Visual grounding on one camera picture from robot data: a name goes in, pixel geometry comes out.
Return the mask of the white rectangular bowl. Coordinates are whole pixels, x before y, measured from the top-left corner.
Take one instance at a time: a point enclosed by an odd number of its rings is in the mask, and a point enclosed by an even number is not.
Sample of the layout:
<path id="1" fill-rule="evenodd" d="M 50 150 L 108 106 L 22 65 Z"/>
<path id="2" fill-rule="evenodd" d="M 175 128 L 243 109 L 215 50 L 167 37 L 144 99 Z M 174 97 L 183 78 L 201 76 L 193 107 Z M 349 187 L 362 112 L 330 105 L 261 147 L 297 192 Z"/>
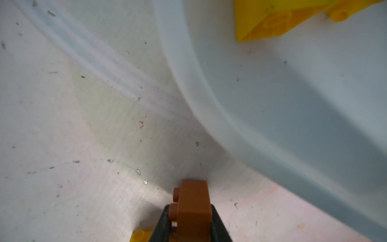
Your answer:
<path id="1" fill-rule="evenodd" d="M 232 155 L 375 242 L 387 239 L 387 4 L 238 42 L 233 1 L 155 1 L 192 112 Z"/>

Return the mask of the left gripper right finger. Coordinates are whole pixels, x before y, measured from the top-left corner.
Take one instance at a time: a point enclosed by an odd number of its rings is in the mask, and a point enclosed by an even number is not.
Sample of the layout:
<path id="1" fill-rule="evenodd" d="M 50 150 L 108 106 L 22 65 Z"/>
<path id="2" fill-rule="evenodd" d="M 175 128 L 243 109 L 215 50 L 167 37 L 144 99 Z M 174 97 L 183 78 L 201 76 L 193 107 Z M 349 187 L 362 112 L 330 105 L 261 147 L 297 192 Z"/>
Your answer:
<path id="1" fill-rule="evenodd" d="M 216 208 L 212 207 L 211 242 L 232 242 L 232 239 L 224 226 Z"/>

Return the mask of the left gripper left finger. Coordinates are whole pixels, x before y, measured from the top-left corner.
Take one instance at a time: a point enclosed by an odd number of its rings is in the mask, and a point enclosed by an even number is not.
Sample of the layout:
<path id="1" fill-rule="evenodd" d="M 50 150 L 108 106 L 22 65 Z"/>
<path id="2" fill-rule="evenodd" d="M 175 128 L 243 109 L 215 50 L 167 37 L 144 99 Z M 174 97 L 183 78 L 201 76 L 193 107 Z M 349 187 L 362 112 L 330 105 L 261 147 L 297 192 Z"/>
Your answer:
<path id="1" fill-rule="evenodd" d="M 171 232 L 171 221 L 169 220 L 169 207 L 166 205 L 153 230 L 148 242 L 169 242 Z"/>

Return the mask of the brown lego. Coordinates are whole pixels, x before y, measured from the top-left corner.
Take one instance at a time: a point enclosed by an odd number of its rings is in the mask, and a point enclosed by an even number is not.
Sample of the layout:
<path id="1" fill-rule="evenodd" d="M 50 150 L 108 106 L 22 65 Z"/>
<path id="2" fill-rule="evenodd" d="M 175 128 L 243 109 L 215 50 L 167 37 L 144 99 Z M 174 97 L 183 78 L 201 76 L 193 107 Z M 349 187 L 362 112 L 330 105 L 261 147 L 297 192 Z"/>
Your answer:
<path id="1" fill-rule="evenodd" d="M 173 203 L 168 218 L 176 223 L 169 235 L 170 242 L 211 241 L 212 207 L 205 180 L 184 179 L 173 190 Z"/>

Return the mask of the yellow lego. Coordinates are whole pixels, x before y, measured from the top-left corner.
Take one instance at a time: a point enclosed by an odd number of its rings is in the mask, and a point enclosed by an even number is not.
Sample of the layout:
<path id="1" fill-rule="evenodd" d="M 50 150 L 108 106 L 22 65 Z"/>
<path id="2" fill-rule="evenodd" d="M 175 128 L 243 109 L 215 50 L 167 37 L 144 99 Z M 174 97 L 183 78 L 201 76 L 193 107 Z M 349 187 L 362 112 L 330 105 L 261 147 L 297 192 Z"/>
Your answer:
<path id="1" fill-rule="evenodd" d="M 152 231 L 139 230 L 132 234 L 130 242 L 149 242 Z"/>
<path id="2" fill-rule="evenodd" d="M 320 12 L 325 12 L 335 22 L 342 22 L 380 2 L 380 0 L 234 1 L 236 39 L 238 42 L 244 42 L 280 36 Z"/>

